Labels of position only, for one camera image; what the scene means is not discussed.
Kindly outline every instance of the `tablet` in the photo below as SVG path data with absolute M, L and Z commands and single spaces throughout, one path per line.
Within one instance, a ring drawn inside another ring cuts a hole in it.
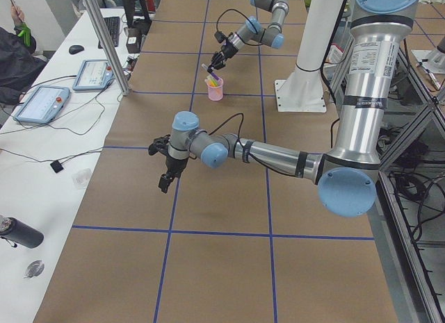
M 72 89 L 77 92 L 100 91 L 112 78 L 113 72 L 106 60 L 84 60 Z
M 13 118 L 18 122 L 49 123 L 69 98 L 69 88 L 41 85 L 34 90 Z

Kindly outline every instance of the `person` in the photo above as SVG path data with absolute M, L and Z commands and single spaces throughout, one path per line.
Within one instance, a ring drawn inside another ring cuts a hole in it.
M 26 46 L 18 37 L 24 21 L 24 13 L 11 5 L 11 18 L 15 34 L 0 28 L 0 103 L 16 105 L 22 95 L 29 90 L 46 62 L 33 57 L 36 41 L 31 36 L 31 44 Z

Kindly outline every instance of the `hand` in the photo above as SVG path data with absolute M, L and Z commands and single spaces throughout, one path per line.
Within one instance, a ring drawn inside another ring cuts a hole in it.
M 18 28 L 22 25 L 22 22 L 25 20 L 25 14 L 23 13 L 22 9 L 20 7 L 17 7 L 17 10 L 15 10 L 15 7 L 11 5 L 11 17 L 14 21 L 14 25 Z

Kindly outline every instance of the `black jacket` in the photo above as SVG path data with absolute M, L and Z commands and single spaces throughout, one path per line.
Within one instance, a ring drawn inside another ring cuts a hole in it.
M 35 39 L 26 47 L 23 40 L 0 28 L 0 103 L 15 105 L 46 65 L 34 58 Z

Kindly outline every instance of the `green object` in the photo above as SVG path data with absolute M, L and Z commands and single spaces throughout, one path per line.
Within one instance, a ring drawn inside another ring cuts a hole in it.
M 25 22 L 23 22 L 22 25 L 20 26 L 20 32 L 19 32 L 19 34 L 17 36 L 19 36 L 20 38 L 23 38 L 23 43 L 27 47 L 31 46 L 31 30 L 26 25 Z

